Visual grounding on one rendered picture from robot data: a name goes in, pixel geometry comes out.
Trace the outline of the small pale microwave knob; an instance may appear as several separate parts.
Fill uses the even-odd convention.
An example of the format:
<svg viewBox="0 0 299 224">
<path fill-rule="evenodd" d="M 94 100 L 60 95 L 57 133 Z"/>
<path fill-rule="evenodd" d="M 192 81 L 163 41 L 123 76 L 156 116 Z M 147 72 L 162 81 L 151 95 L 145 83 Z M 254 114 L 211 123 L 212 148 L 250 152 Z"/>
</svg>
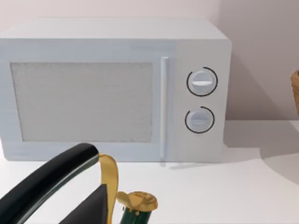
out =
<svg viewBox="0 0 299 224">
<path fill-rule="evenodd" d="M 207 133 L 215 124 L 215 115 L 209 108 L 201 106 L 196 110 L 189 110 L 185 115 L 186 128 L 195 134 Z"/>
</svg>

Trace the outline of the wicker basket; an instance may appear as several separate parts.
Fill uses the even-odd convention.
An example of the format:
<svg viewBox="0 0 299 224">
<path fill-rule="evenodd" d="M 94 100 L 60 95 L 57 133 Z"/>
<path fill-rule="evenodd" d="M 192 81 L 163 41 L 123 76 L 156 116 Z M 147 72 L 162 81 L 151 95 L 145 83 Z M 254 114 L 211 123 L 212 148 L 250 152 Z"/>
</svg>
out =
<svg viewBox="0 0 299 224">
<path fill-rule="evenodd" d="M 291 75 L 291 86 L 297 115 L 299 116 L 299 70 L 296 70 Z"/>
</svg>

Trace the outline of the dark green and gold kettle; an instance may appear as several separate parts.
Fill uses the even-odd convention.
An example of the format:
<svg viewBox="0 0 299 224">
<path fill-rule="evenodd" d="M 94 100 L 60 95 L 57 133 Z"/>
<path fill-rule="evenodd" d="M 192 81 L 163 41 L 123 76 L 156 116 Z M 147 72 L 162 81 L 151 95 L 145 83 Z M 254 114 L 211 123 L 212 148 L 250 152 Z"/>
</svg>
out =
<svg viewBox="0 0 299 224">
<path fill-rule="evenodd" d="M 0 224 L 25 224 L 52 195 L 96 163 L 100 165 L 100 185 L 107 185 L 107 224 L 112 224 L 116 202 L 124 211 L 120 224 L 148 224 L 151 213 L 158 208 L 157 198 L 148 192 L 119 191 L 115 159 L 89 143 L 77 144 L 55 156 L 6 193 L 0 199 Z"/>
</svg>

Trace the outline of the pale microwave oven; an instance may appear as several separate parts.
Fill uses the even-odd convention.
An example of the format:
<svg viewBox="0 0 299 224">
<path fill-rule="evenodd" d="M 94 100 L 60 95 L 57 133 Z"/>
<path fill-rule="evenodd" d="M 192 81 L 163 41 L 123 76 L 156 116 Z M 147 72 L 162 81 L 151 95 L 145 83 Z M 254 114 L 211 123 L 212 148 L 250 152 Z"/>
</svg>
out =
<svg viewBox="0 0 299 224">
<path fill-rule="evenodd" d="M 0 38 L 137 39 L 175 43 L 173 79 L 168 106 L 172 128 L 166 162 L 217 162 L 224 146 L 231 41 L 209 21 L 200 18 L 39 18 L 0 33 Z M 206 97 L 189 92 L 190 72 L 209 67 L 218 77 L 215 91 Z M 205 106 L 215 124 L 203 134 L 185 126 L 189 110 Z"/>
</svg>

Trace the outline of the pale microwave door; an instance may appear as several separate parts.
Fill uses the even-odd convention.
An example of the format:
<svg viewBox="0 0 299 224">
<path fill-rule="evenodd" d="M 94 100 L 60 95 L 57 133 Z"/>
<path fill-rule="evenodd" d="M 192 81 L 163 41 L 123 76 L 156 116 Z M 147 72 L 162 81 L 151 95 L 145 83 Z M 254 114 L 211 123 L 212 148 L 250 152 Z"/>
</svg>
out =
<svg viewBox="0 0 299 224">
<path fill-rule="evenodd" d="M 169 100 L 173 41 L 0 38 L 5 158 L 47 161 L 90 143 L 117 161 L 160 161 L 163 56 Z"/>
</svg>

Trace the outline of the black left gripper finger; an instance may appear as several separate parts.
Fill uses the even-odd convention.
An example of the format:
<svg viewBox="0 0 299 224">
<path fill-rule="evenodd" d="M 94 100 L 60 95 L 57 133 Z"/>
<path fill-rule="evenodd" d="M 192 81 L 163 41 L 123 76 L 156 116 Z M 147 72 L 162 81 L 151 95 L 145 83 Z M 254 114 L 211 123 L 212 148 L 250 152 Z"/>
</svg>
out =
<svg viewBox="0 0 299 224">
<path fill-rule="evenodd" d="M 100 185 L 59 224 L 107 224 L 107 185 Z"/>
</svg>

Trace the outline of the large pale microwave knob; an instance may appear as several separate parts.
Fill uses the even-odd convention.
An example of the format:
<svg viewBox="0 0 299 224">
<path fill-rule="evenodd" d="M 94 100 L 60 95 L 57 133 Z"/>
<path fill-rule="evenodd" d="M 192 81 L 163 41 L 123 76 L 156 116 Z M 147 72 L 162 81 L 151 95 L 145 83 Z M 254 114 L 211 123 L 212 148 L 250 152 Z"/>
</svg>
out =
<svg viewBox="0 0 299 224">
<path fill-rule="evenodd" d="M 187 89 L 197 97 L 211 95 L 217 85 L 217 74 L 209 67 L 202 67 L 200 70 L 190 72 L 186 79 Z"/>
</svg>

